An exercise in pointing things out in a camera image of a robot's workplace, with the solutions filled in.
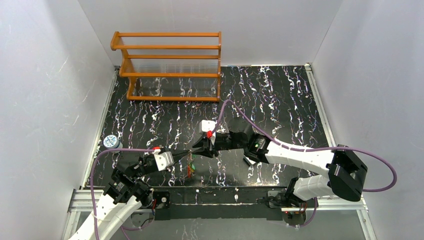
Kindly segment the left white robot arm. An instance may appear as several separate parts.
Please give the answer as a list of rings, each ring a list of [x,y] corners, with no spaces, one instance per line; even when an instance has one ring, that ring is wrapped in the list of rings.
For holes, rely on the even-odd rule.
[[[92,212],[72,240],[109,240],[123,223],[141,207],[155,208],[154,188],[143,182],[143,176],[167,170],[190,155],[189,149],[117,148],[102,151],[95,162],[107,153],[118,153],[118,161],[111,180],[99,199],[95,198],[94,184],[90,184]]]

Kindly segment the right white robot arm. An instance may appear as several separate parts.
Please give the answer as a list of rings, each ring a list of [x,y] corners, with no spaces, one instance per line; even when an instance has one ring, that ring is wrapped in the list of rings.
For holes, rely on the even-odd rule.
[[[244,158],[256,163],[279,164],[304,169],[314,176],[294,177],[281,193],[271,196],[282,204],[300,204],[315,197],[337,196],[358,202],[362,197],[368,168],[351,150],[317,150],[288,144],[254,131],[244,118],[229,122],[228,132],[212,132],[216,122],[202,120],[194,154],[217,157],[221,151],[243,150]]]

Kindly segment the white card box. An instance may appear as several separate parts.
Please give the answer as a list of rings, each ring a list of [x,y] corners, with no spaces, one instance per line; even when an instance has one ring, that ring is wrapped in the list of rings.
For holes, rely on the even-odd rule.
[[[255,164],[254,161],[251,161],[250,159],[248,159],[247,157],[243,158],[244,162],[248,165],[248,166],[253,166]]]

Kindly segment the blue white round tin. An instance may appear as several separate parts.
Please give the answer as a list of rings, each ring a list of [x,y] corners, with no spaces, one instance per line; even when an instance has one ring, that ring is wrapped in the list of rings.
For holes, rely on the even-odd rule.
[[[119,149],[121,149],[123,147],[122,142],[120,141],[120,139],[113,134],[107,135],[103,141],[103,146],[108,149],[108,150],[113,150],[111,151],[112,154],[116,154],[119,153]]]

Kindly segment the orange wooden rack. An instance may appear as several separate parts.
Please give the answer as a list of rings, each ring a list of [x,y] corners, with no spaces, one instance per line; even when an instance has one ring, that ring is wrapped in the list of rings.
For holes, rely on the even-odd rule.
[[[219,102],[222,32],[119,32],[119,76],[129,101]]]

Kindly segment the aluminium frame rail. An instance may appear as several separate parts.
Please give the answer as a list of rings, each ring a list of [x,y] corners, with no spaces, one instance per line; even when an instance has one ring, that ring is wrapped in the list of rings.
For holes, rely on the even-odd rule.
[[[318,85],[313,74],[312,65],[310,63],[306,63],[304,67],[308,77],[308,82],[313,93],[313,97],[315,99],[319,117],[323,125],[327,143],[330,147],[334,147],[336,146],[336,142],[324,109],[324,105],[321,100]],[[364,198],[362,198],[358,202],[349,202],[336,196],[324,196],[319,197],[318,202],[318,209],[323,211],[356,211],[356,215],[359,219],[362,235],[364,236],[364,238],[366,240],[375,240],[377,238],[368,215],[368,206]]]

